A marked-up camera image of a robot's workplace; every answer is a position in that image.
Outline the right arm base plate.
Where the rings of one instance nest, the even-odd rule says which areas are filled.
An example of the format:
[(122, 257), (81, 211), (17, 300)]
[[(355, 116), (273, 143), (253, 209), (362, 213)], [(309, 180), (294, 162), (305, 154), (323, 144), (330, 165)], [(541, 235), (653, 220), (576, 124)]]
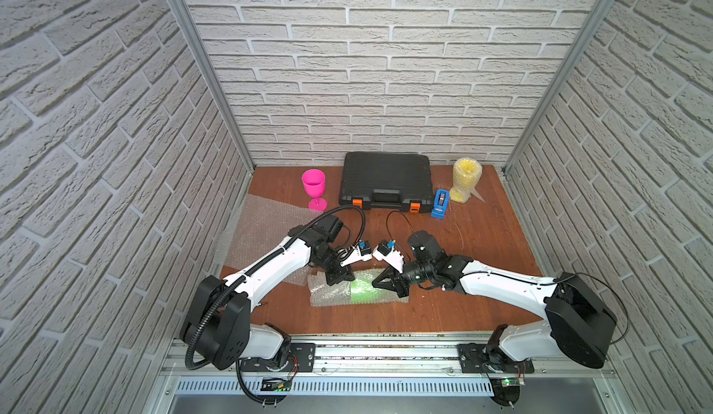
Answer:
[(531, 359), (515, 361), (497, 346), (461, 343), (456, 348), (462, 373), (522, 375), (535, 371)]

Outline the green plastic wine glass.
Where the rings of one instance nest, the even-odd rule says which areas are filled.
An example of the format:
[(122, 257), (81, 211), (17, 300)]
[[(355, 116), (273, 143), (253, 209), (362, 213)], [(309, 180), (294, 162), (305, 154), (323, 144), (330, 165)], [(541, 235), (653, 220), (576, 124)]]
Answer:
[(387, 295), (376, 289), (370, 280), (354, 280), (349, 287), (351, 304), (382, 304), (388, 303)]

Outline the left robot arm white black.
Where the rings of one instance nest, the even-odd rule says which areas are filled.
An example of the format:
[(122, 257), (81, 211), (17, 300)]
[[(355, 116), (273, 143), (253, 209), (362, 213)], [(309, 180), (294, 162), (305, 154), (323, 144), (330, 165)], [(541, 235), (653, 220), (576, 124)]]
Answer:
[(219, 371), (243, 359), (258, 359), (271, 369), (290, 360), (292, 338), (268, 325), (254, 325), (253, 311), (279, 284), (311, 265), (337, 282), (354, 278), (352, 267), (332, 248), (344, 223), (335, 215), (320, 216), (291, 229), (271, 252), (245, 269), (202, 280), (193, 294), (179, 332), (187, 349), (190, 371), (208, 365)]

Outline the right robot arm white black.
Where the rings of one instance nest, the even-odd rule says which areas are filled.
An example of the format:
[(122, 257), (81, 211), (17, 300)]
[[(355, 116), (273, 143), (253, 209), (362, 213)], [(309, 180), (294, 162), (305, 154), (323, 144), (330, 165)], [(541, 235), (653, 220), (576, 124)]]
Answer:
[(473, 258), (447, 254), (424, 230), (408, 238), (408, 262), (394, 241), (382, 241), (372, 255), (387, 263), (373, 287), (407, 297), (412, 286), (430, 282), (432, 289), (486, 297), (519, 307), (540, 321), (493, 330), (475, 354), (487, 372), (519, 371), (531, 358), (566, 356), (575, 363), (601, 369), (613, 343), (618, 320), (614, 312), (578, 275), (536, 277), (491, 267)]

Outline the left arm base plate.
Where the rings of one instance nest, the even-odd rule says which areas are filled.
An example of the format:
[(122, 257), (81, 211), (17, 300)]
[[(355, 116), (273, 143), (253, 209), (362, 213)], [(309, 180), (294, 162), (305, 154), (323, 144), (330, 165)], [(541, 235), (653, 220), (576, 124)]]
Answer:
[(316, 349), (315, 343), (292, 343), (287, 353), (287, 361), (283, 365), (265, 358), (246, 358), (241, 360), (240, 369), (242, 372), (288, 373), (293, 372), (295, 365), (298, 365), (298, 372), (311, 372)]

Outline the bubble wrap stack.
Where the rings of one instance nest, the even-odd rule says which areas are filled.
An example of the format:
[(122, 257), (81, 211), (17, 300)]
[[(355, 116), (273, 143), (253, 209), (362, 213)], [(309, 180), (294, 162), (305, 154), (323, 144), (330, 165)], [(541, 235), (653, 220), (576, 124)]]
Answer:
[(230, 217), (218, 237), (212, 270), (221, 276), (225, 267), (235, 270), (250, 267), (273, 251), (292, 228), (306, 224), (318, 214), (286, 202), (247, 194), (238, 214)]

